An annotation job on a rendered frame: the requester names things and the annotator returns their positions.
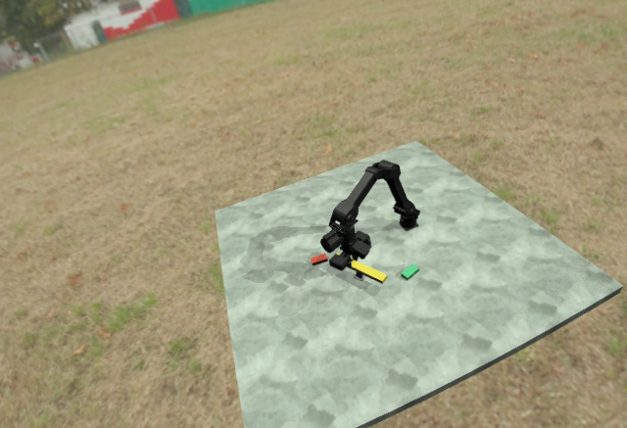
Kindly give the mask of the red rectangular block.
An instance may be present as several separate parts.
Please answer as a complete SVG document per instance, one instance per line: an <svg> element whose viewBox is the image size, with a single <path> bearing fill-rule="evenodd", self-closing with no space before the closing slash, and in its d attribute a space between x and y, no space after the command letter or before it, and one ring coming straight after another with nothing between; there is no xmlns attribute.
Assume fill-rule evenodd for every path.
<svg viewBox="0 0 627 428"><path fill-rule="evenodd" d="M313 266L324 263L324 262L328 262L326 254L311 258L312 264Z"/></svg>

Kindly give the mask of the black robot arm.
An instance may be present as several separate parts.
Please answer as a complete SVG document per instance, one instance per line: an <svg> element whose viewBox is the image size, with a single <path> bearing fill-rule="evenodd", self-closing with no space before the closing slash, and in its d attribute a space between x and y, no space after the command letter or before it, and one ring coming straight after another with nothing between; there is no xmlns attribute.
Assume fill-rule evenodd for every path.
<svg viewBox="0 0 627 428"><path fill-rule="evenodd" d="M346 200L341 201L333 210L328 225L332 230L325 234L320 240L322 248L327 253L332 253L341 246L344 241L352 241L355 239L356 232L354 225L358 222L356 218L359 214L359 206L378 179L385 179L387 181L396 202L393 207L394 213L401 216L399 224L405 231L415 229L419 226L417 219L420 215L420 211L408 200L399 179L400 174L400 166L386 160L374 163L365 170L365 174L350 196ZM340 222L340 224L337 224L335 222L336 220ZM370 239L366 238L361 241L358 239L356 244L349 248L349 255L356 255L361 260L365 260L371 248Z"/></svg>

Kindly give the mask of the yellow bar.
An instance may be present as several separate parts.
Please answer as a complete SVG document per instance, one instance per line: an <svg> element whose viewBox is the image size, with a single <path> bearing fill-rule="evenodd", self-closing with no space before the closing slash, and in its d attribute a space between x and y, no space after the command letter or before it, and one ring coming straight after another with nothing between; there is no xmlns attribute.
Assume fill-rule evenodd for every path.
<svg viewBox="0 0 627 428"><path fill-rule="evenodd" d="M371 267L369 267L368 265L361 263L361 262L356 262L356 261L352 261L352 269L363 274L366 277L369 277L381 284L383 284L385 282L385 280L387 279L387 275L375 270Z"/></svg>

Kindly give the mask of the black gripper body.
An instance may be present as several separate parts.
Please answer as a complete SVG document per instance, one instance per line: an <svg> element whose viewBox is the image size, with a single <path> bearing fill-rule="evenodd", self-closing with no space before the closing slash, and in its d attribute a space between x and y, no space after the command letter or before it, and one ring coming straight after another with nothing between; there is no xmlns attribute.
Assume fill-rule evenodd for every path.
<svg viewBox="0 0 627 428"><path fill-rule="evenodd" d="M344 270L344 268L349 264L349 261L351 260L351 255L349 255L349 248L355 245L358 239L361 241L366 238L370 239L370 236L361 231L358 231L356 232L355 239L353 239L352 241L344 241L344 243L340 247L340 250L343 251L341 253L341 256L334 255L329 261L330 266L338 268L340 270Z"/></svg>

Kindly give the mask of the green rectangular bar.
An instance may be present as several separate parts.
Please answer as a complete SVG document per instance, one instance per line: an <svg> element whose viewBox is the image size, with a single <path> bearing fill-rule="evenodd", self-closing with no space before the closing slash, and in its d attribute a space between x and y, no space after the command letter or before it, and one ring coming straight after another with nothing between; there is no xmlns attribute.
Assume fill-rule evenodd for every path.
<svg viewBox="0 0 627 428"><path fill-rule="evenodd" d="M414 264L411 264L409 268L407 268L404 272L402 272L402 277L405 280L409 280L411 277L415 276L419 272L419 268Z"/></svg>

